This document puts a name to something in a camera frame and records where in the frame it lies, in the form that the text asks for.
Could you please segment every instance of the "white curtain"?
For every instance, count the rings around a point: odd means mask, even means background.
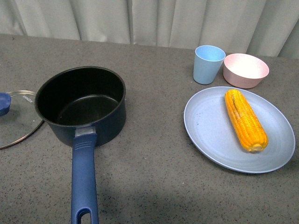
[[[299,58],[299,0],[0,0],[0,33]]]

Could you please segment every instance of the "gray countertop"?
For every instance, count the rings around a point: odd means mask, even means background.
[[[192,77],[194,51],[0,35],[0,91],[37,91],[55,74],[94,65],[127,87],[121,133],[96,147],[100,223],[299,223],[299,60],[259,57],[270,73],[250,89],[289,120],[296,149],[282,168],[235,172],[209,160],[185,130],[192,95],[230,86],[222,69],[210,85]],[[0,223],[70,222],[71,148],[44,123],[0,150]]]

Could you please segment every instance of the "yellow corn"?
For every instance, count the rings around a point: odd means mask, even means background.
[[[268,136],[244,95],[231,89],[224,98],[240,144],[249,152],[263,151],[268,145]]]

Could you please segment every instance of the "blue handle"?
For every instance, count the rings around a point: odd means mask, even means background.
[[[71,224],[81,224],[86,213],[90,213],[92,224],[99,224],[93,156],[96,141],[96,133],[77,136],[73,141]]]
[[[8,93],[0,92],[0,116],[4,116],[9,112],[11,104],[11,96]]]

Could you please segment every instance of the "glass lid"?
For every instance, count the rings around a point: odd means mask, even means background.
[[[0,149],[22,141],[43,123],[35,96],[32,91],[0,93]]]

